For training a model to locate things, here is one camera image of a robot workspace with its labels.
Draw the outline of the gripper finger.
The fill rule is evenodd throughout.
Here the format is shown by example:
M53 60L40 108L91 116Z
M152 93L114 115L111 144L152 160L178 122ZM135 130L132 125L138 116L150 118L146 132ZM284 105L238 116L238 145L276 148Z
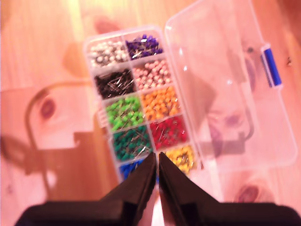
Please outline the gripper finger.
M136 213L146 206L156 183L157 160L154 153L111 192L101 199L105 207L113 211Z
M159 154L159 184L171 205L171 210L182 213L198 213L215 207L219 202L192 182L163 153Z

